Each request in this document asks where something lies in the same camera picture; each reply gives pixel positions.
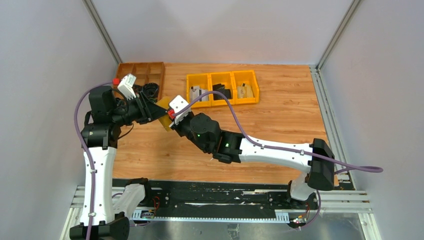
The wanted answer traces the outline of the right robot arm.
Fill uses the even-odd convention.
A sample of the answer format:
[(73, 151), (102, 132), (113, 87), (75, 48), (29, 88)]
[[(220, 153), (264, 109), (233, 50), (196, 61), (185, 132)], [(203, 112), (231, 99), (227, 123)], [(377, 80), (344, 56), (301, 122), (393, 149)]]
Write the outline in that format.
[(322, 157), (334, 158), (329, 145), (320, 138), (312, 143), (282, 143), (222, 130), (217, 121), (204, 113), (170, 116), (171, 129), (221, 163), (268, 163), (301, 171), (289, 182), (286, 204), (298, 209), (314, 191), (335, 188), (335, 164)]

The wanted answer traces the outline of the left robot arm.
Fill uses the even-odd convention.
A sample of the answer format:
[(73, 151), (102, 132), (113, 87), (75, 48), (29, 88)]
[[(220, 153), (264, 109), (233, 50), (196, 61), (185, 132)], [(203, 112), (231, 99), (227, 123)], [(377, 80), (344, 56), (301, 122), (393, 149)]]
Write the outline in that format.
[(88, 90), (85, 95), (91, 110), (85, 115), (83, 129), (74, 124), (84, 150), (85, 192), (80, 223), (69, 230), (72, 240), (126, 240), (136, 207), (158, 204), (147, 178), (131, 179), (113, 202), (112, 175), (121, 127), (153, 122), (166, 116), (167, 110), (143, 92), (122, 100), (115, 98), (115, 92), (106, 84)]

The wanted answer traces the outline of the yellow leather card holder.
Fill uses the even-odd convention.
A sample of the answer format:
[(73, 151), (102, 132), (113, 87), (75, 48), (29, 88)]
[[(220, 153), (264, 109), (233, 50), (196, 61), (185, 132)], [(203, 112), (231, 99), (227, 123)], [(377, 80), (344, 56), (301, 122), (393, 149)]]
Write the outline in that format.
[(163, 126), (163, 128), (167, 131), (167, 132), (171, 132), (172, 129), (170, 128), (170, 125), (172, 123), (172, 120), (169, 117), (168, 114), (168, 109), (169, 107), (169, 103), (171, 102), (171, 99), (168, 96), (163, 96), (160, 100), (157, 101), (156, 105), (158, 105), (159, 107), (165, 109), (165, 115), (161, 116), (158, 120), (161, 123), (161, 125)]

